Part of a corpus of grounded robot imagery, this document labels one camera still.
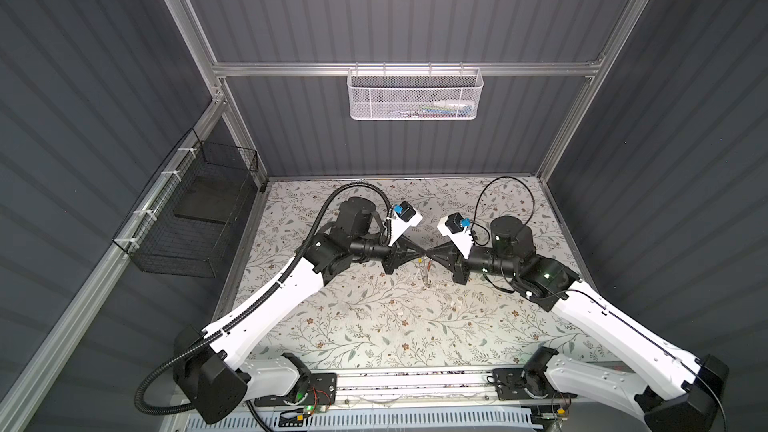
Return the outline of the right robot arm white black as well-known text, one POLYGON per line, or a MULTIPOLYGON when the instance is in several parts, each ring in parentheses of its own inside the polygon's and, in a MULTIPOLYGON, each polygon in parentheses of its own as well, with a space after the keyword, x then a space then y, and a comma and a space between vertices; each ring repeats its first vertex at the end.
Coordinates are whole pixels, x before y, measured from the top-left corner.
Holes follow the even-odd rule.
POLYGON ((628 366, 615 371, 541 346, 517 377, 495 371, 500 395, 515 388, 536 399, 577 396, 630 415, 651 431, 708 431, 725 420, 722 396, 728 366, 713 355, 698 357, 659 337, 602 297, 563 263, 537 253, 531 229, 519 219, 493 220, 487 247, 476 245, 471 220, 442 217, 446 243, 429 257, 464 284, 472 273, 499 276, 501 292, 519 294, 544 311, 579 328, 628 366))

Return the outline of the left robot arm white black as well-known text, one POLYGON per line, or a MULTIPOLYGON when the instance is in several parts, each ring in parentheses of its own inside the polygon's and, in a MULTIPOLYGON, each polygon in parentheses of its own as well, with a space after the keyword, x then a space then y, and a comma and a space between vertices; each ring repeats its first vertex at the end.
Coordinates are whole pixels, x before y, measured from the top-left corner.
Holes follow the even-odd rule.
POLYGON ((423 219, 410 203, 381 217, 363 197, 343 201, 335 220, 313 232, 289 263, 256 293, 202 332, 184 332, 176 353, 193 351, 173 367, 173 378, 193 409, 215 424, 246 401, 276 398, 300 404, 311 387, 309 368, 294 354, 250 362, 261 340, 303 301, 357 263, 378 261, 385 273, 421 257, 405 232, 423 219))

